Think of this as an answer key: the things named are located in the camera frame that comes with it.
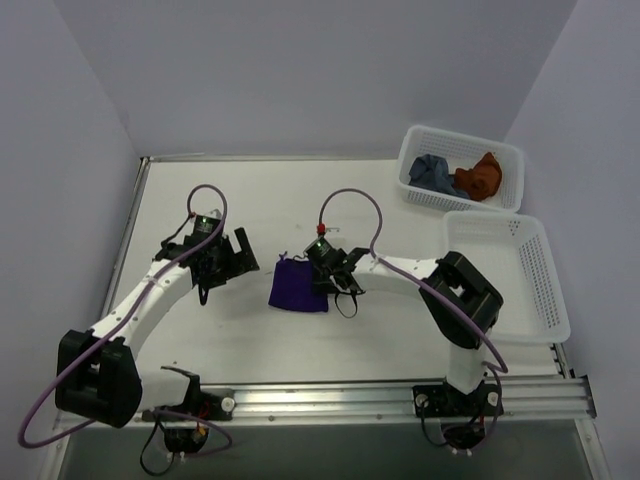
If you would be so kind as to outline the aluminium mounting rail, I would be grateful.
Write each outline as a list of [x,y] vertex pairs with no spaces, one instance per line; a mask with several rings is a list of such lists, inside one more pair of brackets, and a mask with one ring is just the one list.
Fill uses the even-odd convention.
[[585,379],[488,377],[475,393],[463,396],[437,380],[216,385],[162,370],[145,382],[141,402],[124,421],[148,421],[153,409],[163,407],[244,426],[409,423],[420,417],[450,423],[475,413],[485,419],[498,414],[507,421],[596,415]]

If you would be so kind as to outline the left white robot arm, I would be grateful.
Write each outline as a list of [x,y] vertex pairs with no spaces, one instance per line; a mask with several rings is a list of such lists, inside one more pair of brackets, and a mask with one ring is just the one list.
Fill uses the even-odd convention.
[[143,279],[106,317],[61,339],[54,393],[58,409],[115,428],[143,411],[167,407],[196,415],[209,402],[199,375],[175,366],[142,372],[137,357],[171,308],[191,291],[210,290],[258,270],[244,228],[229,238],[221,220],[198,215],[191,234],[162,241]]

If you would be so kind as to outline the white source basket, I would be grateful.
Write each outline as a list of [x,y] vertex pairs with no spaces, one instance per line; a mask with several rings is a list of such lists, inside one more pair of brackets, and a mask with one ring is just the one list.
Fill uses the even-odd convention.
[[[502,181],[495,195],[475,202],[412,186],[410,169],[416,158],[425,154],[442,157],[449,172],[474,167],[484,154],[491,153],[502,170]],[[407,203],[439,211],[494,211],[516,213],[524,195],[525,155],[509,144],[438,128],[414,125],[403,139],[396,162],[396,184]]]

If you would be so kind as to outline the orange brown towel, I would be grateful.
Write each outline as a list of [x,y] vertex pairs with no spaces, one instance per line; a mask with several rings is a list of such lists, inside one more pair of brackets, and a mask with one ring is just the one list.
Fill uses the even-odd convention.
[[498,192],[502,178],[502,168],[495,155],[487,152],[471,169],[456,169],[454,187],[467,193],[472,201],[481,202]]

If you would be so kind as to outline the blue denim towel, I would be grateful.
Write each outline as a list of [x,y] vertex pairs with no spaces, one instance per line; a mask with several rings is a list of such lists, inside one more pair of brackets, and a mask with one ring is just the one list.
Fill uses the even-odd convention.
[[409,170],[409,185],[446,195],[469,200],[467,192],[454,187],[454,178],[449,173],[445,158],[425,154],[417,157]]

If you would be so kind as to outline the purple towel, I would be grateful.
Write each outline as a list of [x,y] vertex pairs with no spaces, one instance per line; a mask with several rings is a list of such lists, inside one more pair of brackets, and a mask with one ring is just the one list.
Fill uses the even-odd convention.
[[313,288],[313,267],[303,257],[279,255],[273,272],[268,305],[272,308],[297,313],[327,313],[326,294]]

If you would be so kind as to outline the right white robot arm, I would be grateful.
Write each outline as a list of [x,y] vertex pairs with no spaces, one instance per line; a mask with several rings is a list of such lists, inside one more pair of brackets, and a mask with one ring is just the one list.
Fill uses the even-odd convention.
[[312,289],[352,298],[380,291],[424,302],[440,333],[448,340],[446,383],[463,395],[478,389],[492,352],[489,340],[504,299],[461,253],[440,259],[391,257],[357,247],[347,253],[324,237],[304,251],[312,267]]

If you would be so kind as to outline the white stacking basket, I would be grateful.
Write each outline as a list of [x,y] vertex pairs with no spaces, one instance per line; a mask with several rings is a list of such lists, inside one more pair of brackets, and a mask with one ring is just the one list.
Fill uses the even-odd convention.
[[561,285],[539,220],[513,213],[449,212],[443,238],[447,251],[467,257],[503,296],[494,340],[556,344],[569,339]]

